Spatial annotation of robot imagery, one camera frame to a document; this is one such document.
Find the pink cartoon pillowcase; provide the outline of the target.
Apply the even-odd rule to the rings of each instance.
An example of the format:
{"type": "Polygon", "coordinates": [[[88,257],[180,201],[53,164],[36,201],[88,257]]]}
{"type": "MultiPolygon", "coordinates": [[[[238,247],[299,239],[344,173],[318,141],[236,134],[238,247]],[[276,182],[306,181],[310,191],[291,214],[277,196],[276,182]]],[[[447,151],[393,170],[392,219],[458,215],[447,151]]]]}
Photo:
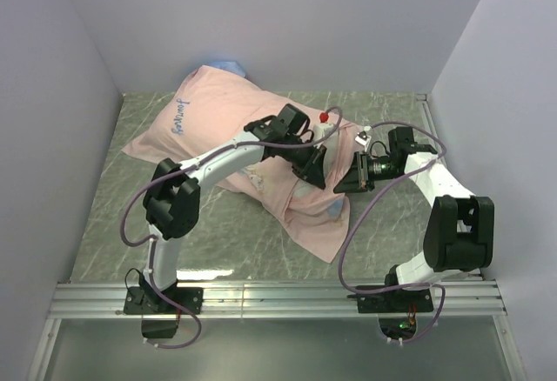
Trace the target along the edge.
{"type": "MultiPolygon", "coordinates": [[[[197,157],[225,144],[251,121],[278,114],[290,102],[239,75],[203,65],[182,82],[147,131],[123,152],[153,164],[165,158],[177,162],[197,157]]],[[[360,129],[342,122],[336,168],[325,179],[324,190],[298,179],[281,157],[247,166],[219,185],[258,200],[295,243],[330,263],[345,240],[350,216],[347,196],[333,189],[352,163],[360,129]]]]}

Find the white pillow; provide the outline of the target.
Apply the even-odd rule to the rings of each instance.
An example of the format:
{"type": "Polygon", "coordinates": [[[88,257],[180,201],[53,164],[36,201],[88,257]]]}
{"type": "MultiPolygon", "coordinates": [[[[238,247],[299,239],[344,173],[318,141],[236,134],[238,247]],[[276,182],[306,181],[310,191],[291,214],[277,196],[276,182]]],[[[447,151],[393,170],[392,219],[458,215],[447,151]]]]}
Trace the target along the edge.
{"type": "Polygon", "coordinates": [[[335,170],[340,146],[340,133],[337,131],[323,142],[326,152],[323,161],[324,175],[328,178],[335,170]]]}

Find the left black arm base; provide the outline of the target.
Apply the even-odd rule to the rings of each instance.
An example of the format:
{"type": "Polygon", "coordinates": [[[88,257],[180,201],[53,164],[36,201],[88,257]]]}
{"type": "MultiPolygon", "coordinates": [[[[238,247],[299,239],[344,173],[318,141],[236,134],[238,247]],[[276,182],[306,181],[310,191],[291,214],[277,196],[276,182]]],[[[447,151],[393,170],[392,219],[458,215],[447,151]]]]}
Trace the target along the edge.
{"type": "Polygon", "coordinates": [[[124,277],[126,294],[123,314],[141,317],[141,334],[153,347],[176,350],[194,344],[202,333],[198,317],[204,301],[201,287],[180,287],[178,282],[158,292],[136,268],[124,277]],[[191,317],[197,326],[192,338],[182,344],[168,344],[178,334],[182,317],[191,317]]]}

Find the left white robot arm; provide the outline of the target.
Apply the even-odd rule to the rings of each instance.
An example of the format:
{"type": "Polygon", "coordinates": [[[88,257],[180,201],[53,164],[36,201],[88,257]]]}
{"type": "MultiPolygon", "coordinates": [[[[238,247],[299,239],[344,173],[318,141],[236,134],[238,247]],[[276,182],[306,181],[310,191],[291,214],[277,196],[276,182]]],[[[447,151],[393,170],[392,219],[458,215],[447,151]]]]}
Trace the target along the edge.
{"type": "Polygon", "coordinates": [[[235,137],[199,157],[179,164],[165,159],[145,192],[143,206],[149,225],[150,253],[144,279],[150,286],[144,302],[156,313],[175,303],[181,243],[197,224],[202,192],[245,167],[281,157],[302,181],[325,188],[324,140],[303,142],[301,130],[310,118],[292,104],[278,115],[248,123],[235,137]]]}

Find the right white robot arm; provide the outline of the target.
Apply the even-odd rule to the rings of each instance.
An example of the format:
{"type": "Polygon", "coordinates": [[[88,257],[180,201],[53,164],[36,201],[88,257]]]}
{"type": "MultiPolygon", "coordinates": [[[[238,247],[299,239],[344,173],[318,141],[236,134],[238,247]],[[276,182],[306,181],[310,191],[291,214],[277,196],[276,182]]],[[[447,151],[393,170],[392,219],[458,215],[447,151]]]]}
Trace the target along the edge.
{"type": "Polygon", "coordinates": [[[337,193],[364,193],[377,182],[377,192],[349,230],[340,253],[347,249],[366,217],[381,198],[395,186],[412,182],[430,206],[421,251],[410,260],[394,266],[383,286],[358,288],[342,280],[341,285],[355,295],[383,294],[387,307],[403,311],[413,302],[417,289],[439,288],[445,277],[490,265],[493,259],[494,202],[475,195],[461,184],[443,164],[446,146],[427,132],[429,143],[416,141],[419,127],[391,122],[388,148],[382,157],[369,150],[355,152],[348,172],[335,187],[337,193]]]}

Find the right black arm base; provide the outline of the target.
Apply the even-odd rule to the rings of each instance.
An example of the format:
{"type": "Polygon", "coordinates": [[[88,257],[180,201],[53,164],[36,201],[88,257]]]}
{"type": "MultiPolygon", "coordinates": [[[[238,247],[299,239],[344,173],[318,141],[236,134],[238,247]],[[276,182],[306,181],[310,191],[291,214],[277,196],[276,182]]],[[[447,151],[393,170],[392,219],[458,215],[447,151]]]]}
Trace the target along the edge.
{"type": "Polygon", "coordinates": [[[387,343],[400,346],[418,335],[419,313],[433,312],[433,298],[429,289],[352,293],[347,296],[356,301],[358,314],[382,315],[378,319],[381,334],[387,343]]]}

